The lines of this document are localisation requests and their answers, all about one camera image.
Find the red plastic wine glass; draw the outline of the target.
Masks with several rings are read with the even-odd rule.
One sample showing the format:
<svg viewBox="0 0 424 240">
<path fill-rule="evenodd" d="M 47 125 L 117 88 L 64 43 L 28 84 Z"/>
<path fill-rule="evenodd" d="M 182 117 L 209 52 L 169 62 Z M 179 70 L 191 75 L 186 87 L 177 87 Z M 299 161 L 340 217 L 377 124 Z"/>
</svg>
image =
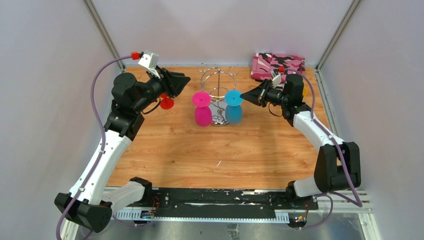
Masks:
<svg viewBox="0 0 424 240">
<path fill-rule="evenodd" d="M 175 105 L 175 102 L 171 97 L 167 96 L 166 94 L 161 94 L 159 105 L 162 109 L 169 110 Z"/>
</svg>

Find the chrome wire glass rack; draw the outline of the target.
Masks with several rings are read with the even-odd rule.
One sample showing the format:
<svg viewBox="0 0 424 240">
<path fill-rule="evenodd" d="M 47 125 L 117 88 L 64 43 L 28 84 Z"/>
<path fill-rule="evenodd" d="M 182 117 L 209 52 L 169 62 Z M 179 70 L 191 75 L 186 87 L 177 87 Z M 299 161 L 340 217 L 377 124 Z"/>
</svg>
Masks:
<svg viewBox="0 0 424 240">
<path fill-rule="evenodd" d="M 230 91 L 229 88 L 221 85 L 221 76 L 227 75 L 230 76 L 233 80 L 233 88 L 236 89 L 237 81 L 236 76 L 239 74 L 239 70 L 237 72 L 232 72 L 234 69 L 234 65 L 230 65 L 227 70 L 222 70 L 216 64 L 214 66 L 208 66 L 206 63 L 202 62 L 200 65 L 196 66 L 198 72 L 201 73 L 200 77 L 200 86 L 201 90 L 207 92 L 211 97 L 210 106 L 212 106 L 212 122 L 211 125 L 214 127 L 225 127 L 230 123 L 225 117 L 225 94 Z M 207 80 L 212 77 L 217 76 L 217 86 L 212 90 L 206 90 L 205 84 Z"/>
</svg>

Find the yellow plastic wine glass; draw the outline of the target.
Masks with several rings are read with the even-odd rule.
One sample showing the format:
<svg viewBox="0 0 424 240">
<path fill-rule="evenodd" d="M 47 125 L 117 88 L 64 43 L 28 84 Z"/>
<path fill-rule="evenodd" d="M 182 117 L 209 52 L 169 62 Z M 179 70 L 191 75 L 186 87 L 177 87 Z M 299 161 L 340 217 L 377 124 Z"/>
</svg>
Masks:
<svg viewBox="0 0 424 240">
<path fill-rule="evenodd" d="M 308 95 L 308 89 L 304 86 L 302 90 L 302 96 L 305 97 Z"/>
</svg>

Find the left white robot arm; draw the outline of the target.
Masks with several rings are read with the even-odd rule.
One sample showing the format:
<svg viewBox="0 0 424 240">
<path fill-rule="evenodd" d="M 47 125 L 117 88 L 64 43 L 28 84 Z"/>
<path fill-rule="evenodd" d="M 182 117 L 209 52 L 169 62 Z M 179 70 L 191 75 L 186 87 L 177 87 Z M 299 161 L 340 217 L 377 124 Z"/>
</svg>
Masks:
<svg viewBox="0 0 424 240">
<path fill-rule="evenodd" d="M 79 180 L 67 193 L 59 193 L 54 203 L 64 218 L 94 233 L 102 232 L 113 215 L 130 204 L 142 207 L 153 201 L 152 183 L 133 177 L 127 184 L 105 192 L 106 184 L 125 150 L 134 141 L 147 114 L 147 108 L 162 95 L 175 98 L 191 78 L 181 72 L 158 68 L 158 75 L 138 81 L 129 72 L 113 81 L 112 108 L 105 123 L 100 124 L 97 148 Z"/>
</svg>

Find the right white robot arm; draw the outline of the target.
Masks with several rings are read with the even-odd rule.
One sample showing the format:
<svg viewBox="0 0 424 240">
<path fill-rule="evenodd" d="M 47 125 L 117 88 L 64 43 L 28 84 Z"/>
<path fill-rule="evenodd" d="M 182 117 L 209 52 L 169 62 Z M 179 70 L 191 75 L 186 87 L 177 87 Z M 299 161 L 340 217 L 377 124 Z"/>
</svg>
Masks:
<svg viewBox="0 0 424 240">
<path fill-rule="evenodd" d="M 317 150 L 313 174 L 288 183 L 286 204 L 298 209 L 308 197 L 346 189 L 351 189 L 358 200 L 356 188 L 362 181 L 359 146 L 336 136 L 322 124 L 313 107 L 303 101 L 304 80 L 301 74 L 289 74 L 283 89 L 277 89 L 273 80 L 267 79 L 240 95 L 242 99 L 260 107 L 269 104 L 280 106 L 282 117 Z"/>
</svg>

